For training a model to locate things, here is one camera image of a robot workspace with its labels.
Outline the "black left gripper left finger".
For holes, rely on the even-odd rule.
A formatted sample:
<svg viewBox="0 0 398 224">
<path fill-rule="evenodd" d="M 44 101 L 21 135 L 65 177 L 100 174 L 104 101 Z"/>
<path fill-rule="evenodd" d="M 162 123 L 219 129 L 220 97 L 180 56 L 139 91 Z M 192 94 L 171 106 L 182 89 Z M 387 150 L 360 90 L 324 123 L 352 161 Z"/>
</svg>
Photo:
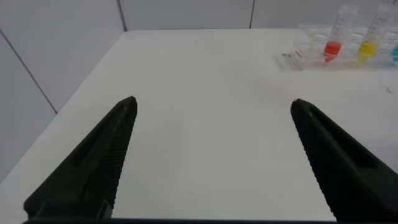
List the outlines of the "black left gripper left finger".
<svg viewBox="0 0 398 224">
<path fill-rule="evenodd" d="M 111 218 L 137 101 L 117 103 L 26 199 L 30 219 Z"/>
</svg>

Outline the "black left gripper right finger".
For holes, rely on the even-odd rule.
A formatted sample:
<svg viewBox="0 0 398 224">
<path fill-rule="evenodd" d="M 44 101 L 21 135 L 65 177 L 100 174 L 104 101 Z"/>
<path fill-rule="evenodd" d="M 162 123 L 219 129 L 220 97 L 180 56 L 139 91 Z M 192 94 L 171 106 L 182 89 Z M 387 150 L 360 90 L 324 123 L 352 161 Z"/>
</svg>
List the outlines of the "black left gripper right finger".
<svg viewBox="0 0 398 224">
<path fill-rule="evenodd" d="M 290 114 L 325 200 L 339 222 L 396 222 L 397 173 L 315 105 Z"/>
</svg>

